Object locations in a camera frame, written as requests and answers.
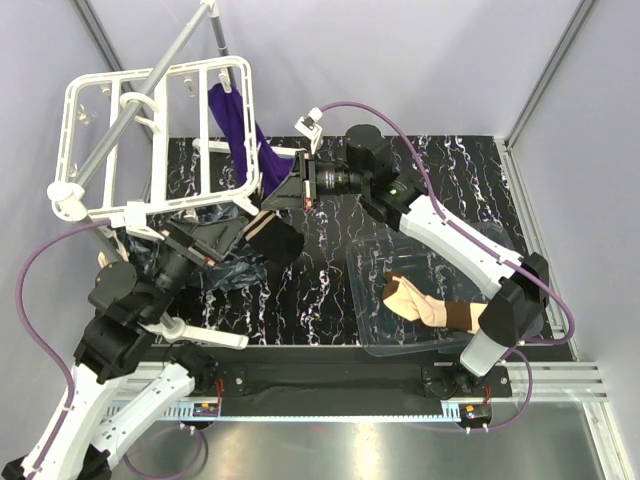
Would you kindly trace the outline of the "white plastic clip hanger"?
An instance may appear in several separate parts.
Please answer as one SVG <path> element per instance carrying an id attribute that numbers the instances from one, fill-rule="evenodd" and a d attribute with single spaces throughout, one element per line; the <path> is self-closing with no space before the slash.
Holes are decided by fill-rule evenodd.
<path id="1" fill-rule="evenodd" d="M 210 185 L 209 153 L 228 152 L 230 147 L 220 142 L 212 148 L 208 145 L 209 117 L 208 104 L 209 77 L 216 74 L 227 94 L 232 92 L 228 71 L 235 69 L 239 73 L 241 97 L 241 132 L 244 134 L 243 149 L 247 167 L 246 180 L 236 188 L 214 191 Z M 119 141 L 127 126 L 125 109 L 133 106 L 146 106 L 152 117 L 146 119 L 135 114 L 133 120 L 146 127 L 152 138 L 150 199 L 147 204 L 147 217 L 154 214 L 174 212 L 188 208 L 207 207 L 219 203 L 233 203 L 251 215 L 258 213 L 250 197 L 260 186 L 261 173 L 258 162 L 257 126 L 254 115 L 252 89 L 252 70 L 249 62 L 240 56 L 226 56 L 168 67 L 158 84 L 149 93 L 125 92 L 122 85 L 127 80 L 149 80 L 151 69 L 126 70 L 113 73 L 87 74 L 74 79 L 66 88 L 64 96 L 63 119 L 60 130 L 60 142 L 54 181 L 47 187 L 47 197 L 56 217 L 66 222 L 91 220 L 109 220 L 109 215 L 119 208 L 114 203 L 115 180 L 118 166 Z M 197 140 L 204 147 L 200 153 L 199 193 L 190 197 L 170 199 L 167 196 L 168 147 L 169 147 L 169 108 L 168 80 L 175 76 L 193 74 L 198 78 L 198 127 Z M 84 162 L 82 168 L 73 173 L 74 135 L 77 123 L 76 111 L 79 107 L 79 95 L 88 87 L 106 86 L 110 90 L 109 128 L 107 132 L 115 135 L 115 140 L 106 147 L 105 153 L 98 155 L 95 163 Z"/>

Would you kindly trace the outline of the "brown striped sock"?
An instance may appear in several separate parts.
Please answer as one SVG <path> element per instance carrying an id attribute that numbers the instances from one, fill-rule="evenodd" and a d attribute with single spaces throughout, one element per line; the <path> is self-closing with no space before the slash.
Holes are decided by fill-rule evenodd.
<path id="1" fill-rule="evenodd" d="M 479 319 L 486 309 L 486 303 L 445 302 L 445 327 L 470 334 L 479 330 Z"/>

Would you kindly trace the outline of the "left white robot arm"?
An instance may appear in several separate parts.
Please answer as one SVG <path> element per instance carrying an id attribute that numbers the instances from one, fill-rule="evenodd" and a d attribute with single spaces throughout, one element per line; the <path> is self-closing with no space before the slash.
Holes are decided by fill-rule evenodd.
<path id="1" fill-rule="evenodd" d="M 203 344 L 242 350 L 245 335 L 187 325 L 166 311 L 192 272 L 222 262 L 241 236 L 244 218 L 208 225 L 166 223 L 159 234 L 159 264 L 146 273 L 116 256 L 101 268 L 88 296 L 95 315 L 67 366 L 35 332 L 15 289 L 25 330 L 63 372 L 66 390 L 36 446 L 7 463 L 5 479 L 108 479 L 126 451 L 182 397 L 208 394 L 216 361 Z M 179 342 L 168 364 L 133 400 L 107 418 L 107 408 L 136 372 L 156 336 Z"/>

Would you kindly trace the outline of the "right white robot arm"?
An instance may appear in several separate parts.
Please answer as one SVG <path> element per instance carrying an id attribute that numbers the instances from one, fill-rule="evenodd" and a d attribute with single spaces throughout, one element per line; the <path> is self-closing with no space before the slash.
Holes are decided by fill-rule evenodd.
<path id="1" fill-rule="evenodd" d="M 502 247 L 442 207 L 421 180 L 394 169 L 389 142 L 373 125 L 347 131 L 341 163 L 320 161 L 313 151 L 297 153 L 292 170 L 261 207 L 310 210 L 324 196 L 344 194 L 358 195 L 375 221 L 442 256 L 487 299 L 479 330 L 460 354 L 461 366 L 453 374 L 460 393 L 480 394 L 490 383 L 489 371 L 547 307 L 547 260 Z"/>

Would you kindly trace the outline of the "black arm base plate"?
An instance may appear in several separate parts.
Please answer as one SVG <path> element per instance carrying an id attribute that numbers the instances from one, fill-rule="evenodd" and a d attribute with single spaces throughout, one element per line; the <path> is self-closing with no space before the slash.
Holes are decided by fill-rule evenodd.
<path id="1" fill-rule="evenodd" d="M 209 347 L 222 379 L 222 416 L 259 421 L 391 420 L 443 413 L 442 402 L 508 400 L 507 370 L 456 385 L 454 357 L 426 351 L 374 357 L 355 346 Z"/>

